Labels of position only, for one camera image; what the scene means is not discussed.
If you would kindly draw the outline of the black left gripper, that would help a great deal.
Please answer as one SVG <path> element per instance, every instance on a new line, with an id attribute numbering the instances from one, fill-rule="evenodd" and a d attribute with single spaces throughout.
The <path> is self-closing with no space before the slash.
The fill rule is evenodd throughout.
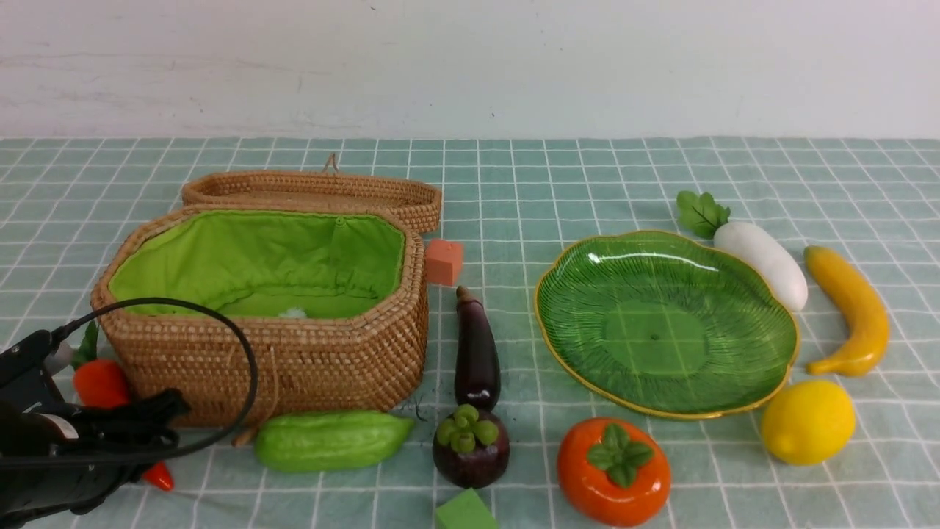
<path id="1" fill-rule="evenodd" d="M 169 422 L 190 411 L 177 389 L 132 395 L 131 404 L 114 408 L 71 404 L 46 361 L 58 345 L 43 329 L 2 354 L 4 528 L 65 511 L 87 514 L 125 484 L 163 479 L 164 465 L 132 456 L 176 447 Z"/>

